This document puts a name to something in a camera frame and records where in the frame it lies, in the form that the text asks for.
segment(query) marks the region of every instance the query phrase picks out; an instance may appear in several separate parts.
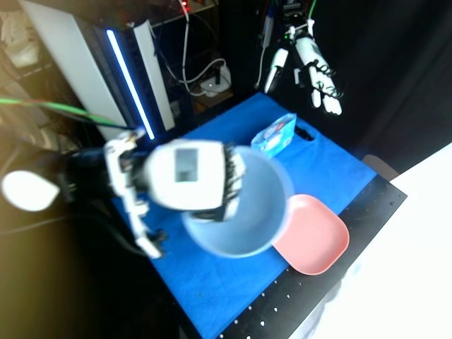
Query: white power adapter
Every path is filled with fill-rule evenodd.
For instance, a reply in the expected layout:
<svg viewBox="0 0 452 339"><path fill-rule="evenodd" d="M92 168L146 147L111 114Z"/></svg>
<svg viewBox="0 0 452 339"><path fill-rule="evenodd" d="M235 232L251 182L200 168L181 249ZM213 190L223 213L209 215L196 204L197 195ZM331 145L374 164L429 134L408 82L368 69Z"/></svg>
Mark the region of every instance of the white power adapter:
<svg viewBox="0 0 452 339"><path fill-rule="evenodd" d="M215 76L203 81L200 84L201 90L206 92L206 96L215 97L217 94L226 91L231 87L231 73L226 65L220 67L220 83L215 83Z"/></svg>

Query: wet wipes package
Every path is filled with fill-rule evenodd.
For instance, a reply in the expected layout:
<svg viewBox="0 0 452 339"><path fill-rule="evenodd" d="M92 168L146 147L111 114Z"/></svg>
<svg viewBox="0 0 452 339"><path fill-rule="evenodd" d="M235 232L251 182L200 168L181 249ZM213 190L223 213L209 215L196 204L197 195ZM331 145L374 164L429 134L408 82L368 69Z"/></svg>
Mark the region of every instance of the wet wipes package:
<svg viewBox="0 0 452 339"><path fill-rule="evenodd" d="M251 148L260 150L268 157L274 157L292 141L297 115L288 113L269 127L260 131L251 141Z"/></svg>

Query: blue cloth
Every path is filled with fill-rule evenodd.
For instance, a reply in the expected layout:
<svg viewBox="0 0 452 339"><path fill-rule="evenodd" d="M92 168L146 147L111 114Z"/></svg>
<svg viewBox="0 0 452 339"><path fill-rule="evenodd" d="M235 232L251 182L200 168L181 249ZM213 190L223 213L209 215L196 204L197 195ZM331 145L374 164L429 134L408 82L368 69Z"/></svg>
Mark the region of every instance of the blue cloth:
<svg viewBox="0 0 452 339"><path fill-rule="evenodd" d="M286 113L259 93L186 137L249 145L259 131ZM315 140L295 135L276 159L290 175L296 194L315 196L338 214L375 173L306 122L298 119L297 125ZM117 206L124 214L120 203ZM152 263L203 338L218 336L287 267L273 247L241 259L209 254L191 240L179 213L153 203L145 222L168 234L165 257Z"/></svg>

